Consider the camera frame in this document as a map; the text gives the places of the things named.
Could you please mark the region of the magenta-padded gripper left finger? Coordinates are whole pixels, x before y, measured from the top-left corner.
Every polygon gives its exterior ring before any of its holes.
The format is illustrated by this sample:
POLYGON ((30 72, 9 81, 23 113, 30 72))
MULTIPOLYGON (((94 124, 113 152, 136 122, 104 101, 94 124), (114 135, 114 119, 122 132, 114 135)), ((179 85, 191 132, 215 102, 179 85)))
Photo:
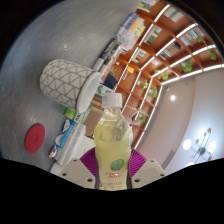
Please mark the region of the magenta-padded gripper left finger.
POLYGON ((95 149, 92 148, 80 159, 73 158, 59 173, 59 176, 78 186, 95 189, 97 174, 98 164, 95 149))

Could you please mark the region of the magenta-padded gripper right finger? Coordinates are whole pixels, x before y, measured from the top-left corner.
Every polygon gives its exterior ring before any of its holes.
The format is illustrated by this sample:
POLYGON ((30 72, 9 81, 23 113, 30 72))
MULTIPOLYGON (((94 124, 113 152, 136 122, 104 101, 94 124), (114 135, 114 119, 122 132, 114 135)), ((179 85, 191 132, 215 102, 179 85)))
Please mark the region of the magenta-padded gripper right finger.
POLYGON ((154 158, 146 159, 135 149, 131 150, 128 174, 129 189, 141 188, 166 176, 166 172, 154 158))

